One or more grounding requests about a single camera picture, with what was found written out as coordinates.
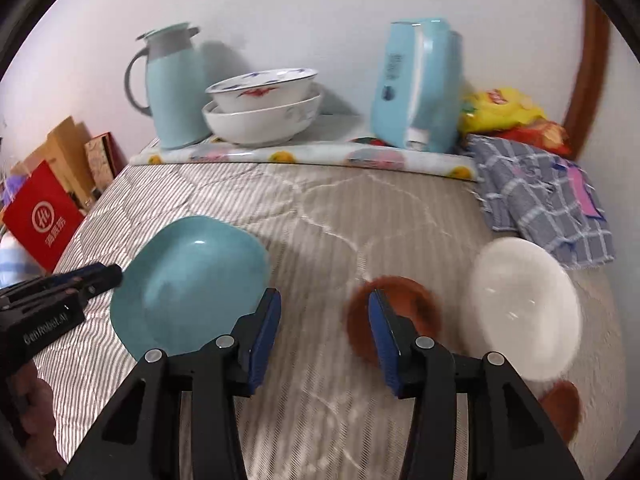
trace human hand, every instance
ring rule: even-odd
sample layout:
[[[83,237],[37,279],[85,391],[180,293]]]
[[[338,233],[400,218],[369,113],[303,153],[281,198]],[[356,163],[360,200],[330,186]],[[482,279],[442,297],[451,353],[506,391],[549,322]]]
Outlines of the human hand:
[[[26,396],[29,406],[20,414],[20,422],[29,435],[24,452],[27,459],[43,474],[53,470],[62,471],[65,461],[56,447],[56,419],[53,416],[53,391],[46,381],[38,378],[33,361],[22,366],[11,377],[15,393]]]

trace snack bag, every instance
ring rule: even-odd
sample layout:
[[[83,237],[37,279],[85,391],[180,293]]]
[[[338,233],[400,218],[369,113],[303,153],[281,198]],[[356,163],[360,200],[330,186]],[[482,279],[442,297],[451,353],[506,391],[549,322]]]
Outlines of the snack bag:
[[[509,130],[546,119],[545,111],[515,88],[478,92],[465,98],[458,129],[463,134]]]
[[[560,156],[571,155],[571,149],[565,144],[566,131],[560,124],[544,119],[527,126],[516,126],[506,132],[496,132],[492,137],[515,140],[529,146],[535,146]]]

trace light blue thermos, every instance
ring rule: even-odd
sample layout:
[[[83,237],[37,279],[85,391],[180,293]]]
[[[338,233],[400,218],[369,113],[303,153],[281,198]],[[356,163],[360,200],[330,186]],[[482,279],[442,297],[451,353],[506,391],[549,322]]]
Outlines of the light blue thermos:
[[[124,73],[124,91],[131,105],[153,117],[162,148],[180,148],[210,136],[202,116],[209,101],[207,83],[191,37],[199,33],[189,23],[152,30],[136,38],[146,47],[130,61]],[[146,56],[146,98],[148,107],[136,102],[129,83],[131,68]]]

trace metal screw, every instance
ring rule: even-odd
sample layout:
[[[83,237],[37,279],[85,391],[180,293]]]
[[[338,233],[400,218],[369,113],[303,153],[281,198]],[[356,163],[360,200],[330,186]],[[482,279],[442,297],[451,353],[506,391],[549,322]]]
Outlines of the metal screw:
[[[498,352],[491,352],[486,360],[489,361],[492,365],[502,366],[504,364],[504,355],[498,354]]]
[[[236,340],[233,339],[232,336],[221,335],[219,338],[216,339],[216,346],[218,348],[229,348],[230,346],[233,346],[235,342]]]
[[[147,363],[155,363],[156,361],[160,360],[161,357],[162,352],[157,348],[154,348],[153,350],[147,351],[147,353],[145,354],[145,361]]]
[[[415,339],[415,345],[418,348],[425,348],[425,349],[428,350],[429,348],[433,348],[434,347],[435,342],[430,337],[427,337],[425,335],[421,335],[420,337]]]

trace blue gripper pad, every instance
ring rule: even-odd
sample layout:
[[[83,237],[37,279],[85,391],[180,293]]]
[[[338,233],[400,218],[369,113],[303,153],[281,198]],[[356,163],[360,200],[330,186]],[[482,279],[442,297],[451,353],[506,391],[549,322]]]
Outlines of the blue gripper pad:
[[[398,375],[399,350],[386,321],[380,298],[375,291],[369,295],[369,325],[376,343],[378,361],[385,376],[385,383],[397,397],[401,388]]]
[[[255,339],[254,346],[251,348],[248,385],[252,394],[255,392],[255,389],[262,384],[267,371],[269,354],[271,353],[271,348],[273,348],[276,332],[278,331],[278,324],[280,323],[280,312],[282,310],[280,301],[280,293],[275,291],[271,298],[271,303],[268,306],[267,314],[264,317],[264,322],[260,327],[258,337]]]

